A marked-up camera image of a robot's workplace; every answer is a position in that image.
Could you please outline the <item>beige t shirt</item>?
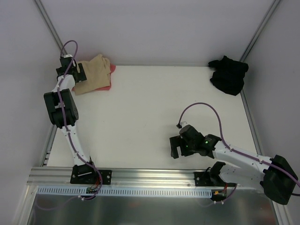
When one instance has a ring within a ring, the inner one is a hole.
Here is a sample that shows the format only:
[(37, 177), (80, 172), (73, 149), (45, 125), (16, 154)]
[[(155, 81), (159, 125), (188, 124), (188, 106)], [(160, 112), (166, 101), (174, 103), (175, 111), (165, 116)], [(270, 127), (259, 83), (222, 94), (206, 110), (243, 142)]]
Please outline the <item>beige t shirt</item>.
[(95, 90), (109, 90), (111, 88), (111, 63), (108, 58), (98, 54), (90, 61), (80, 61), (84, 69), (86, 80), (75, 85), (73, 91), (81, 95)]

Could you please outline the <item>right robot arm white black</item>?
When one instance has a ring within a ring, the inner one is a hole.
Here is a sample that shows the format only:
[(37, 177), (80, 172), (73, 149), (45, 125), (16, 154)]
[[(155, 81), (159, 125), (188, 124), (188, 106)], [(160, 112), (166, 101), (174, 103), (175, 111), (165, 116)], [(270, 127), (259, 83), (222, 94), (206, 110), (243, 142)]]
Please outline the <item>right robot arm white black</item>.
[(182, 127), (179, 135), (169, 140), (174, 159), (199, 154), (216, 160), (203, 177), (195, 178), (196, 184), (203, 182), (216, 187), (241, 185), (263, 192), (281, 205), (287, 205), (293, 195), (298, 177), (282, 156), (270, 158), (235, 149), (218, 136), (203, 136), (191, 125)]

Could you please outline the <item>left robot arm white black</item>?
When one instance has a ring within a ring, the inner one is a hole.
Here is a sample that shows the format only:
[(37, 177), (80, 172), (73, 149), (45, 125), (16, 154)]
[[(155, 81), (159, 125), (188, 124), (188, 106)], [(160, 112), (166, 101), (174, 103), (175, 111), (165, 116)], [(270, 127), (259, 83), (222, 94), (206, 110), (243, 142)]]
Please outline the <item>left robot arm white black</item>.
[(73, 157), (73, 177), (80, 177), (86, 183), (96, 181), (97, 171), (92, 168), (89, 153), (82, 148), (76, 123), (79, 113), (72, 97), (72, 89), (86, 75), (81, 63), (77, 64), (71, 54), (60, 57), (61, 67), (56, 69), (57, 84), (54, 89), (44, 94), (44, 101), (49, 119), (65, 136)]

